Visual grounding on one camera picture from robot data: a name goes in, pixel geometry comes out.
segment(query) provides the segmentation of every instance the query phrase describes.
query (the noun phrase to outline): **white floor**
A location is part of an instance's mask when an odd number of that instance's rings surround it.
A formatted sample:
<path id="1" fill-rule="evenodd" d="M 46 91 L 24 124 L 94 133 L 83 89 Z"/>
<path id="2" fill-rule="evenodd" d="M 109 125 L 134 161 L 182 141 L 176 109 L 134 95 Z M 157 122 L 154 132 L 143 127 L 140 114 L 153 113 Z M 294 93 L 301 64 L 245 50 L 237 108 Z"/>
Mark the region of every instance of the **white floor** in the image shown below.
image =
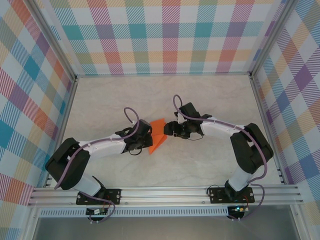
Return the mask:
<path id="1" fill-rule="evenodd" d="M 242 125 L 252 122 L 263 129 L 246 75 L 126 76 L 80 79 L 64 138 L 94 140 L 130 127 L 123 113 L 126 106 L 148 122 L 174 121 L 174 94 L 185 104 L 192 102 L 201 115 Z M 101 158 L 89 163 L 85 172 L 109 187 L 209 186 L 224 185 L 236 167 L 229 139 L 205 136 L 190 141 L 172 136 L 152 155 L 144 149 L 138 156 L 124 153 Z M 273 159 L 267 176 L 258 182 L 280 184 Z"/>

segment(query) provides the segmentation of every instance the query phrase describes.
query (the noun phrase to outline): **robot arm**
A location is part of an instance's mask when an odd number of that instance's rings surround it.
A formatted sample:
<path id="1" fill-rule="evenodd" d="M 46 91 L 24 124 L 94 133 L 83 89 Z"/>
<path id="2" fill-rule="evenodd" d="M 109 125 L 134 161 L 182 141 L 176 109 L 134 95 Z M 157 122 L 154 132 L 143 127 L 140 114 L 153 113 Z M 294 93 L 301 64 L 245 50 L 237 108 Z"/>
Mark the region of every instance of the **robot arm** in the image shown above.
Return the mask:
<path id="1" fill-rule="evenodd" d="M 164 126 L 164 134 L 183 139 L 190 138 L 191 133 L 198 133 L 201 136 L 230 138 L 238 167 L 232 177 L 226 181 L 224 191 L 231 201 L 234 200 L 248 186 L 253 174 L 264 164 L 257 147 L 251 144 L 252 140 L 241 129 L 255 140 L 266 162 L 268 162 L 274 153 L 263 133 L 254 123 L 232 127 L 232 124 L 222 124 L 222 121 L 211 115 L 200 116 L 191 102 L 181 106 L 179 110 L 191 119 L 175 112 L 177 121 L 167 123 Z"/>
<path id="2" fill-rule="evenodd" d="M 108 137 L 111 141 L 98 142 L 93 140 L 78 142 L 72 137 L 68 138 L 54 152 L 46 163 L 45 169 L 52 175 L 54 180 L 58 182 L 62 177 L 71 156 L 79 148 L 85 146 L 75 155 L 60 187 L 63 190 L 73 188 L 87 195 L 98 198 L 102 196 L 101 198 L 103 198 L 105 188 L 102 183 L 95 177 L 84 173 L 87 164 L 106 156 L 123 154 L 135 149 L 142 150 L 142 148 L 152 146 L 151 125 L 142 119 L 139 120 L 137 131 L 132 136 L 125 138 L 133 133 L 136 127 L 137 123 L 132 128 L 128 127 L 122 131 L 117 131 Z"/>

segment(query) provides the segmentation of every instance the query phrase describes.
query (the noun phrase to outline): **purple cable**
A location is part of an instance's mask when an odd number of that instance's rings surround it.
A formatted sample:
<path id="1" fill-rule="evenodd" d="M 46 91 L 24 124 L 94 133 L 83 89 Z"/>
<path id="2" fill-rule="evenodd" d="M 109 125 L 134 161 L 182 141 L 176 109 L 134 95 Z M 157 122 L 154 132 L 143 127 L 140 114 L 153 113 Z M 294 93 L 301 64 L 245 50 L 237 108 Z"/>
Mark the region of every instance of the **purple cable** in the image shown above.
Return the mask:
<path id="1" fill-rule="evenodd" d="M 111 204 L 111 205 L 113 206 L 112 212 L 110 212 L 108 216 L 105 216 L 105 217 L 102 218 L 100 221 L 93 221 L 93 220 L 91 219 L 91 215 L 90 215 L 90 216 L 89 216 L 89 219 L 90 219 L 90 221 L 91 221 L 92 223 L 96 223 L 96 224 L 98 224 L 98 223 L 103 223 L 105 220 L 107 220 L 108 218 L 110 218 L 112 214 L 115 213 L 116 205 L 115 205 L 112 201 L 109 201 L 109 200 L 106 200 L 106 199 L 103 199 L 103 198 L 99 198 L 99 197 L 95 197 L 95 196 L 90 196 L 90 195 L 88 195 L 88 194 L 86 194 L 86 193 L 84 193 L 84 192 L 82 192 L 82 191 L 81 191 L 80 193 L 82 193 L 83 195 L 85 195 L 85 196 L 88 197 L 88 198 L 91 198 L 91 199 L 94 199 L 94 200 L 98 200 L 98 201 L 103 201 L 103 202 L 105 202 L 105 203 L 107 203 L 107 204 Z"/>
<path id="2" fill-rule="evenodd" d="M 138 128 L 139 128 L 139 120 L 140 120 L 140 119 L 139 119 L 139 116 L 138 116 L 137 112 L 136 112 L 134 109 L 132 109 L 131 107 L 125 107 L 125 108 L 123 109 L 124 114 L 125 114 L 125 116 L 129 119 L 129 121 L 130 121 L 131 123 L 132 123 L 132 121 L 131 121 L 131 119 L 129 118 L 129 116 L 127 115 L 127 113 L 126 113 L 126 110 L 127 110 L 127 109 L 131 110 L 131 111 L 135 114 L 136 119 L 137 119 L 136 127 L 135 127 L 134 131 L 133 131 L 131 134 L 129 134 L 129 135 L 127 135 L 127 136 L 124 136 L 124 137 L 113 138 L 113 139 L 111 139 L 111 138 L 109 138 L 109 137 L 108 137 L 108 138 L 102 138 L 102 139 L 98 139 L 98 140 L 89 142 L 89 143 L 87 143 L 87 144 L 79 147 L 79 148 L 74 152 L 74 154 L 71 156 L 71 158 L 69 159 L 69 162 L 67 163 L 67 165 L 66 165 L 66 167 L 65 167 L 65 169 L 64 169 L 64 171 L 63 171 L 63 173 L 62 173 L 62 175 L 61 175 L 61 177 L 60 177 L 60 179 L 59 179 L 59 181 L 58 181 L 58 183 L 57 183 L 57 184 L 55 185 L 55 187 L 54 187 L 55 190 L 60 187 L 62 181 L 65 179 L 66 174 L 67 174 L 67 172 L 68 172 L 68 169 L 69 169 L 72 161 L 75 159 L 76 155 L 77 155 L 82 149 L 84 149 L 85 147 L 87 147 L 89 144 L 90 144 L 90 145 L 93 145 L 93 144 L 97 144 L 97 143 L 101 143 L 101 142 L 106 142 L 106 141 L 124 140 L 124 139 L 130 138 L 132 135 L 134 135 L 134 134 L 137 132 L 137 130 L 138 130 Z"/>
<path id="3" fill-rule="evenodd" d="M 233 124 L 231 124 L 231 123 L 224 122 L 224 121 L 221 121 L 221 120 L 212 120 L 212 119 L 205 119 L 205 118 L 189 117 L 189 116 L 183 114 L 183 113 L 180 111 L 180 109 L 177 107 L 177 105 L 176 105 L 176 98 L 179 98 L 180 103 L 181 103 L 181 106 L 182 106 L 182 104 L 183 104 L 181 97 L 180 97 L 178 94 L 176 94 L 176 95 L 173 96 L 173 105 L 174 105 L 175 109 L 177 110 L 177 112 L 178 112 L 179 114 L 181 114 L 184 118 L 190 119 L 190 120 L 196 120 L 196 121 L 204 121 L 204 122 L 218 123 L 218 124 L 222 124 L 222 125 L 225 125 L 225 126 L 227 126 L 227 127 L 234 128 L 234 129 L 237 129 L 237 130 L 243 132 L 243 133 L 253 142 L 253 144 L 255 145 L 256 149 L 258 150 L 258 152 L 260 153 L 260 155 L 261 155 L 261 157 L 262 157 L 262 161 L 263 161 L 263 165 L 264 165 L 264 172 L 263 172 L 263 174 L 262 174 L 261 176 L 258 176 L 258 177 L 255 177 L 255 178 L 251 179 L 250 181 L 248 181 L 248 184 L 249 184 L 249 183 L 252 183 L 252 182 L 255 181 L 255 180 L 263 179 L 263 178 L 266 176 L 267 170 L 268 170 L 268 166 L 267 166 L 267 160 L 266 160 L 266 158 L 265 158 L 265 155 L 263 154 L 263 152 L 262 152 L 261 148 L 259 147 L 258 143 L 256 142 L 256 140 L 255 140 L 246 130 L 242 129 L 241 127 L 238 127 L 237 125 L 233 125 Z"/>

